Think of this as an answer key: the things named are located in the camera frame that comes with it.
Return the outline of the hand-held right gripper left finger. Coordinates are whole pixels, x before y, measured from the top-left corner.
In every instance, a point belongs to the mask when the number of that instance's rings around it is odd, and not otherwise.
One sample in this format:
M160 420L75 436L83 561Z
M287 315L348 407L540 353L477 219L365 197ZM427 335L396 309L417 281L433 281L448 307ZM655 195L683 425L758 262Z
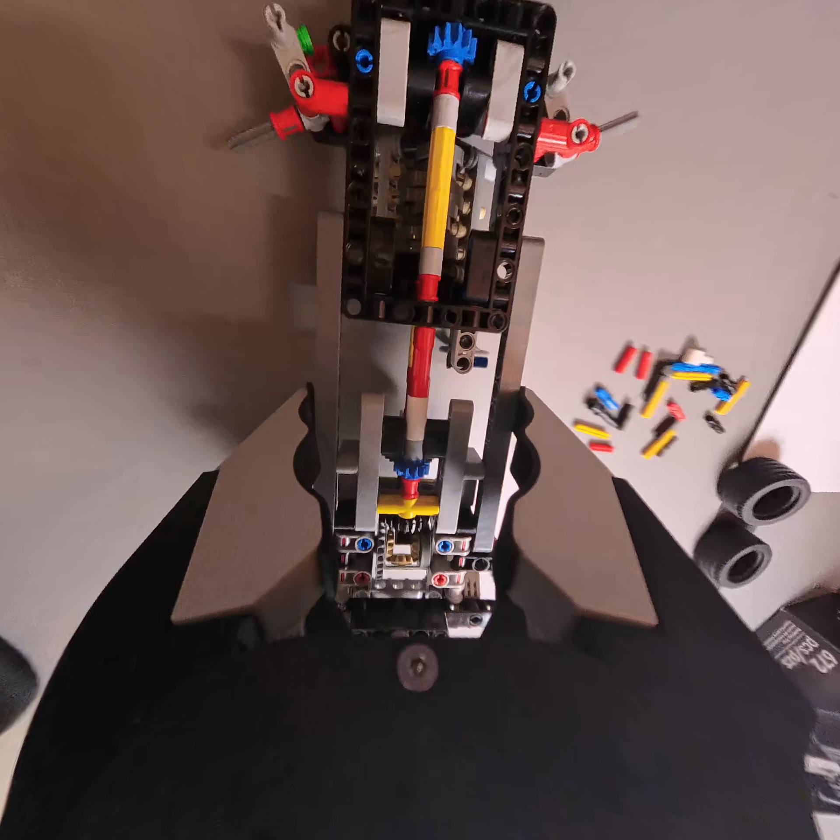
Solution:
M321 508L295 471L307 397L294 392L220 465L174 625L250 615L271 642L304 634L323 593Z

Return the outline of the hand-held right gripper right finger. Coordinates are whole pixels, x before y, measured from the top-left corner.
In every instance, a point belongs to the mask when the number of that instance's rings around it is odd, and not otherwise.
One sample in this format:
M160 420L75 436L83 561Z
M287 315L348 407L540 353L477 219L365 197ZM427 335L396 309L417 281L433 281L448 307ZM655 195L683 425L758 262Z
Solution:
M613 474L536 394L521 388L500 532L502 590L528 638L559 643L582 618L654 628L658 615Z

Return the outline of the lego car chassis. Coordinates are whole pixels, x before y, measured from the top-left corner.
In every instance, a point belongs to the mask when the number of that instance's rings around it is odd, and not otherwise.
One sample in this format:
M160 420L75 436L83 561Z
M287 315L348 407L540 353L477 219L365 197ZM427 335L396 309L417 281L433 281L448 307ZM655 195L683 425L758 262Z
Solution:
M328 595L357 637L480 637L511 577L495 544L538 282L516 300L532 179L638 112L597 123L558 103L575 66L550 70L547 3L352 2L323 43L278 2L265 19L292 104L228 145L344 147L338 332L407 340L394 412L342 386L340 335L310 389Z

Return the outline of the black rubber lego tyre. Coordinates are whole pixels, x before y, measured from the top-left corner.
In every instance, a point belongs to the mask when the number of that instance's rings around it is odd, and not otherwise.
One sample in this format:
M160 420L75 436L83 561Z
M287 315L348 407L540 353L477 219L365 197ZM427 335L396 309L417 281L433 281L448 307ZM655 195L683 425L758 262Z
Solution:
M792 517L811 495L803 476L769 457L744 460L723 472L717 483L722 507L753 528Z
M740 521L715 520L697 542L694 561L717 587L738 589L770 565L769 544Z

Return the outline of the pile of small lego pins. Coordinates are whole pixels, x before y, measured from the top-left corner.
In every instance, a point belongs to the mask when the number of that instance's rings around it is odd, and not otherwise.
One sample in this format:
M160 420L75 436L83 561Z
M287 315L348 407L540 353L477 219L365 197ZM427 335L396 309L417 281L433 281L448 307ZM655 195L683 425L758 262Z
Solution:
M645 432L639 454L662 458L679 440L692 417L712 433L726 432L724 417L740 404L752 383L731 374L697 341L688 339L674 353L626 341L614 355L610 372L583 396L583 415L572 430L599 455L616 451L616 439L633 424Z

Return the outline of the black printed leaflet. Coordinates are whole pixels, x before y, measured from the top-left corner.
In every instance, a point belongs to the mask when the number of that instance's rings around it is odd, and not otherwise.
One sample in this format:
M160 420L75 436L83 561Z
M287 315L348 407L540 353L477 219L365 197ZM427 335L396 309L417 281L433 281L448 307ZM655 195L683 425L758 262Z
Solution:
M757 630L815 711L804 766L816 814L839 814L839 594L783 606Z

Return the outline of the black wrist rest cushion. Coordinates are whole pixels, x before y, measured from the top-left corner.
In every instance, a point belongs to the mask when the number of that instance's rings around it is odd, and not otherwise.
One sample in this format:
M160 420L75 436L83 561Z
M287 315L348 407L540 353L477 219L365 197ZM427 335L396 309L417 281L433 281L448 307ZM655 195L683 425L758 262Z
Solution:
M1 637L1 733L24 714L37 696L38 676L27 657Z

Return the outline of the white stand base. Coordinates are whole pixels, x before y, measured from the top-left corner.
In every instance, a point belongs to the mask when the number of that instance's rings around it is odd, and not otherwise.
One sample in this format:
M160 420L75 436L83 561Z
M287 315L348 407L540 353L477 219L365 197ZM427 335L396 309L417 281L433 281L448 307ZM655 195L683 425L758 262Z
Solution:
M835 270L769 397L744 452L839 491L839 273Z

